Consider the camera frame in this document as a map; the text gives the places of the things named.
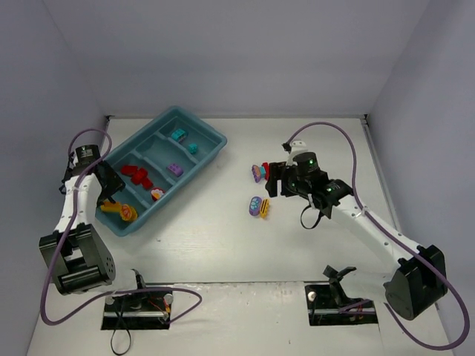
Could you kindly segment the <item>purple orange flower lego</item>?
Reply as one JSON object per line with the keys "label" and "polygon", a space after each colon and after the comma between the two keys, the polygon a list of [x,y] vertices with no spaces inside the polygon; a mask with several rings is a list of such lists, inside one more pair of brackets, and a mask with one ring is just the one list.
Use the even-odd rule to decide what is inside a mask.
{"label": "purple orange flower lego", "polygon": [[261,178],[261,174],[260,174],[260,171],[259,171],[260,166],[262,166],[262,165],[253,165],[252,168],[251,168],[253,179],[256,183],[259,183],[262,179],[265,178],[265,177]]}

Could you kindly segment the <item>yellow black striped lego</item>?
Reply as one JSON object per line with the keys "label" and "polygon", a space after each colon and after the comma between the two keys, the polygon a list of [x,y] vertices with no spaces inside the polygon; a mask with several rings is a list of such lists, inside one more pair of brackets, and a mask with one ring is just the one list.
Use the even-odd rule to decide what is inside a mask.
{"label": "yellow black striped lego", "polygon": [[262,219],[265,219],[267,217],[269,210],[269,199],[263,199],[260,205],[260,210],[259,210],[259,216]]}

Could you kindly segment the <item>purple oval paw lego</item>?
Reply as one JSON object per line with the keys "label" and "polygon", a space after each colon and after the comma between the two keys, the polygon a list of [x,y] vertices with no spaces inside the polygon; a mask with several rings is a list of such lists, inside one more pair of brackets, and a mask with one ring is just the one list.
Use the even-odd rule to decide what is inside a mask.
{"label": "purple oval paw lego", "polygon": [[251,216],[257,216],[260,214],[262,199],[260,197],[254,196],[251,198],[249,203],[249,214]]}

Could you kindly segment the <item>red boat-shaped lego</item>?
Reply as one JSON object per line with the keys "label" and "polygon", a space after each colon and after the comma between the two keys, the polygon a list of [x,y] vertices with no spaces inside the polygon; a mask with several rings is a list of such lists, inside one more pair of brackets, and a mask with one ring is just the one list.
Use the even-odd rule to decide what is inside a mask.
{"label": "red boat-shaped lego", "polygon": [[124,165],[121,167],[120,173],[127,177],[132,177],[137,171],[138,167],[135,165]]}

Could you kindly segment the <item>teal yellow lego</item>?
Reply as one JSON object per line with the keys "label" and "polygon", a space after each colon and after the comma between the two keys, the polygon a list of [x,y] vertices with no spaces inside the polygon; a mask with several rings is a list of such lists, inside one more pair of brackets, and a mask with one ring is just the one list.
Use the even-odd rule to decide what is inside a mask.
{"label": "teal yellow lego", "polygon": [[105,213],[119,213],[121,209],[122,205],[119,202],[104,201],[100,206],[100,210]]}

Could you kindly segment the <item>red L-shaped lego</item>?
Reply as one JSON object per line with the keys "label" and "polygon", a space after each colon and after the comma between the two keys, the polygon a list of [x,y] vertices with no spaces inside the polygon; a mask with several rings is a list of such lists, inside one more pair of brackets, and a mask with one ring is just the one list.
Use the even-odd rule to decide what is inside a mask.
{"label": "red L-shaped lego", "polygon": [[131,181],[135,185],[139,185],[148,176],[148,172],[144,168],[138,168],[134,175],[131,177]]}

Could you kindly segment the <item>small orange lego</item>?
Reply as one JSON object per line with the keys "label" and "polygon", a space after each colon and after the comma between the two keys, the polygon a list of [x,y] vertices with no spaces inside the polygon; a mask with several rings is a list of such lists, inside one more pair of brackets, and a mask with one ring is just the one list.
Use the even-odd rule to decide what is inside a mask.
{"label": "small orange lego", "polygon": [[127,223],[131,223],[138,218],[136,209],[128,204],[121,205],[119,215],[121,219]]}

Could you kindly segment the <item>red white lego brick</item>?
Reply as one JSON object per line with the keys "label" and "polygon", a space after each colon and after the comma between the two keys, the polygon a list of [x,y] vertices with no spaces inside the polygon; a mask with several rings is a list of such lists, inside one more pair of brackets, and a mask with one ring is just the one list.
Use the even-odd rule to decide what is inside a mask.
{"label": "red white lego brick", "polygon": [[153,187],[150,190],[150,195],[154,202],[158,201],[164,194],[165,194],[165,191],[159,187]]}

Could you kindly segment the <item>small teal cube lego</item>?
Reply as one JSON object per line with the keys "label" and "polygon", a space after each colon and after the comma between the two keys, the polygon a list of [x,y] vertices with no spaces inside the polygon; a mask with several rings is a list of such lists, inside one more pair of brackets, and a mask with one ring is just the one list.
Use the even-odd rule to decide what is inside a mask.
{"label": "small teal cube lego", "polygon": [[190,144],[188,146],[188,150],[191,154],[197,153],[197,145],[196,144]]}

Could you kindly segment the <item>purple rectangular lego brick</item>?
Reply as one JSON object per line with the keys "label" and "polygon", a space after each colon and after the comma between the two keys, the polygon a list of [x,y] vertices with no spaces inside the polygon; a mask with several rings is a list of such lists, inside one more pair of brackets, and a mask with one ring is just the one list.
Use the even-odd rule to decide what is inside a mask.
{"label": "purple rectangular lego brick", "polygon": [[176,163],[168,165],[167,170],[175,177],[181,177],[183,175],[183,169]]}

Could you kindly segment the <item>teal rounded lego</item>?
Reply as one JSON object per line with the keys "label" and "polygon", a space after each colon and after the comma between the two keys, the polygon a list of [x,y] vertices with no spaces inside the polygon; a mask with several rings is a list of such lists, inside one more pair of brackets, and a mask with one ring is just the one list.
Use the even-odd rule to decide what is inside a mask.
{"label": "teal rounded lego", "polygon": [[180,144],[187,138],[187,136],[187,131],[183,130],[182,128],[178,128],[171,133],[171,138]]}

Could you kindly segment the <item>red long lego brick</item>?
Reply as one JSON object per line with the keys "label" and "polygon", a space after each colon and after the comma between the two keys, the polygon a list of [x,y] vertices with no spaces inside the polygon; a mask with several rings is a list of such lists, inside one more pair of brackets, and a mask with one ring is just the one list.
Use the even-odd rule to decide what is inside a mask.
{"label": "red long lego brick", "polygon": [[262,166],[265,170],[265,180],[267,181],[269,179],[269,163],[263,162]]}

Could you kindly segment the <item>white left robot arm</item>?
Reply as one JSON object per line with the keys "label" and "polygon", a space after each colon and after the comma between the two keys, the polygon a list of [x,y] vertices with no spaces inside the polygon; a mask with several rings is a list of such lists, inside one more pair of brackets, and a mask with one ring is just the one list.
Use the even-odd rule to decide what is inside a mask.
{"label": "white left robot arm", "polygon": [[137,287],[137,271],[117,268],[111,252],[94,228],[96,210],[125,183],[106,162],[90,168],[100,158],[97,145],[83,145],[70,154],[62,191],[65,202],[52,234],[42,237],[39,250],[52,266],[51,282],[60,294],[125,291]]}

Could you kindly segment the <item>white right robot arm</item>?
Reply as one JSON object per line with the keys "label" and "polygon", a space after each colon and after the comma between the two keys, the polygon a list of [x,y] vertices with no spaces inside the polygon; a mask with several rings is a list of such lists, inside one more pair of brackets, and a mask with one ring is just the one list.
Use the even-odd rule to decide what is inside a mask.
{"label": "white right robot arm", "polygon": [[353,266],[324,269],[336,304],[342,308],[357,300],[386,303],[400,317],[414,320],[447,294],[440,280],[446,275],[440,249],[427,248],[398,233],[356,200],[354,190],[341,179],[330,179],[313,152],[297,154],[292,164],[272,162],[266,190],[270,197],[301,197],[310,208],[347,229],[384,264],[381,272]]}

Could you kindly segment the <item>teal divided plastic tray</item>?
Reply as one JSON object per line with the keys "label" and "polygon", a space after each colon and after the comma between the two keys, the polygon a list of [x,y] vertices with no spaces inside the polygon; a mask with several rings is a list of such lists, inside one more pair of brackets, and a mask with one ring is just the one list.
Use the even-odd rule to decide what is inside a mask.
{"label": "teal divided plastic tray", "polygon": [[[181,144],[171,138],[171,133],[178,128],[188,133]],[[197,153],[189,152],[190,144],[197,145]],[[97,209],[96,219],[118,237],[137,231],[190,183],[226,144],[226,136],[193,113],[178,106],[167,109],[124,142],[117,142],[105,158],[117,173],[124,165],[146,169],[147,178],[153,182],[153,187],[165,191],[164,196],[154,202],[149,190],[135,185],[129,177],[122,175],[125,188],[115,193],[114,199],[133,206],[138,218],[133,222],[125,222],[117,215]],[[171,163],[176,163],[183,169],[181,177],[175,177],[167,170]]]}

